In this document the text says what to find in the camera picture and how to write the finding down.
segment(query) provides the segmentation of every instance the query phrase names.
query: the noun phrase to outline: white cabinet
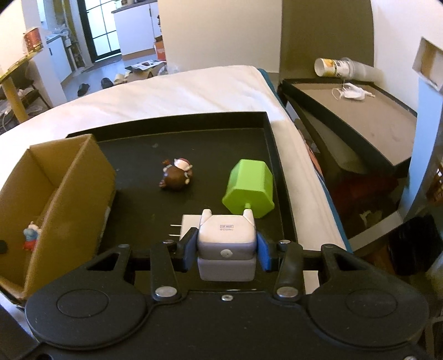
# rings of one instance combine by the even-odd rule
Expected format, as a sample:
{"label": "white cabinet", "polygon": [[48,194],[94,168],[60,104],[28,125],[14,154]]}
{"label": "white cabinet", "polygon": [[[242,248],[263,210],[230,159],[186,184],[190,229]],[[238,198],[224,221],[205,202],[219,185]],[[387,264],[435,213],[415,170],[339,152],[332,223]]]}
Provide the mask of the white cabinet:
{"label": "white cabinet", "polygon": [[156,2],[141,3],[114,12],[115,27],[122,55],[154,48],[154,37],[160,36]]}
{"label": "white cabinet", "polygon": [[151,19],[152,19],[152,29],[154,30],[154,36],[162,35],[159,26],[159,19],[157,16],[159,15],[159,4],[158,3],[150,3],[149,7],[151,8]]}
{"label": "white cabinet", "polygon": [[66,55],[65,47],[63,46],[63,39],[51,41],[48,45],[51,60],[54,65],[55,73],[60,82],[66,79],[72,72],[71,65],[69,64],[68,57]]}

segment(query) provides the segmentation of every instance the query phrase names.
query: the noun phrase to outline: silver bolt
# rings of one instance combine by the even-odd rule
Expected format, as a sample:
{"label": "silver bolt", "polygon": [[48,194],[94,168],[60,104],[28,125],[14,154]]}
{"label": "silver bolt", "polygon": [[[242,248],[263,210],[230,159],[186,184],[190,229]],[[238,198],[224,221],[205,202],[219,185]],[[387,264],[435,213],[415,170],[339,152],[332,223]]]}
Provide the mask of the silver bolt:
{"label": "silver bolt", "polygon": [[222,297],[221,299],[223,301],[232,301],[232,300],[234,300],[234,296],[228,295],[228,294],[227,295],[222,295],[221,297]]}
{"label": "silver bolt", "polygon": [[158,297],[172,297],[177,294],[177,289],[172,286],[161,286],[155,290]]}
{"label": "silver bolt", "polygon": [[277,289],[277,295],[284,299],[290,299],[292,297],[296,297],[299,294],[299,291],[292,286],[282,286]]}

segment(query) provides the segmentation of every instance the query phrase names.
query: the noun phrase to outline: newspaper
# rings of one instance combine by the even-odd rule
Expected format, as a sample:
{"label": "newspaper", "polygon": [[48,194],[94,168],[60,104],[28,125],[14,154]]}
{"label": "newspaper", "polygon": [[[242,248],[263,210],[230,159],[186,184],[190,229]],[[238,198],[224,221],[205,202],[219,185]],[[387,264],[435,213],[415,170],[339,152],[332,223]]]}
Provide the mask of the newspaper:
{"label": "newspaper", "polygon": [[126,67],[126,70],[129,71],[146,71],[149,70],[157,65],[160,65],[162,63],[165,63],[165,61],[160,61],[160,60],[148,60],[148,61],[143,61],[142,63],[137,63],[135,65],[131,65]]}

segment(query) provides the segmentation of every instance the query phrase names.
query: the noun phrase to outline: smurf figurine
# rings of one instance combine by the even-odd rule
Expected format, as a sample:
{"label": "smurf figurine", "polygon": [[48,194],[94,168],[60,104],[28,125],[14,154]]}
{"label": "smurf figurine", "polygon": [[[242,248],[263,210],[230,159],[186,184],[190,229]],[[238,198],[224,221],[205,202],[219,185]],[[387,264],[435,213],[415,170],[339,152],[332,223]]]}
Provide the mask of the smurf figurine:
{"label": "smurf figurine", "polygon": [[23,230],[23,234],[26,238],[23,249],[33,251],[35,243],[39,239],[41,233],[42,229],[40,229],[37,225],[34,224],[34,222],[31,221],[28,227]]}
{"label": "smurf figurine", "polygon": [[174,159],[174,165],[165,160],[163,165],[163,180],[159,186],[162,189],[181,190],[189,184],[192,178],[192,165],[186,159]]}

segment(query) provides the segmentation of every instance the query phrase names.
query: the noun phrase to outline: green hexagonal container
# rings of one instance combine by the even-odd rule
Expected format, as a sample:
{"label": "green hexagonal container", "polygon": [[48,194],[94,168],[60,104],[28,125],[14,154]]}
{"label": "green hexagonal container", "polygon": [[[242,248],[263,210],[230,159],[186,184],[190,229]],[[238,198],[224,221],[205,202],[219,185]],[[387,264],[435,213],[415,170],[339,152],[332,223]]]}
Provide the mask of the green hexagonal container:
{"label": "green hexagonal container", "polygon": [[272,193],[273,176],[266,163],[241,159],[231,170],[221,202],[235,215],[251,209],[254,218],[261,218],[275,206]]}

